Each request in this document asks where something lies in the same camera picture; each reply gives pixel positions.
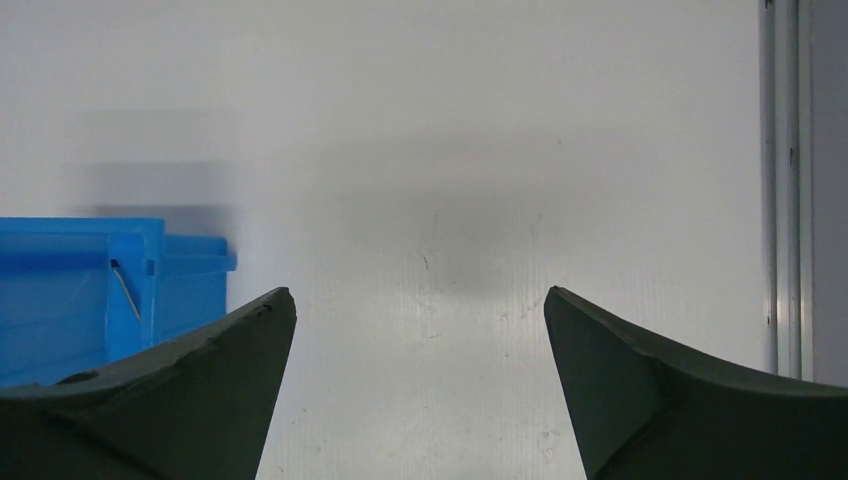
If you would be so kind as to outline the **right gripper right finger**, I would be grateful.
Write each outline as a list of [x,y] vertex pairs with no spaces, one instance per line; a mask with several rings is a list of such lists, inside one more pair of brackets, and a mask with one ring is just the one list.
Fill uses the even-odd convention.
[[544,317],[590,479],[843,479],[847,391],[747,368],[562,288]]

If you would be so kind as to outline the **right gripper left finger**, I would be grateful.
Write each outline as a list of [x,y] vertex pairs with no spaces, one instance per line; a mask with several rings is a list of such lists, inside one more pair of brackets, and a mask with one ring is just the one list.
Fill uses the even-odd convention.
[[274,289],[52,385],[1,392],[5,479],[252,479],[297,322]]

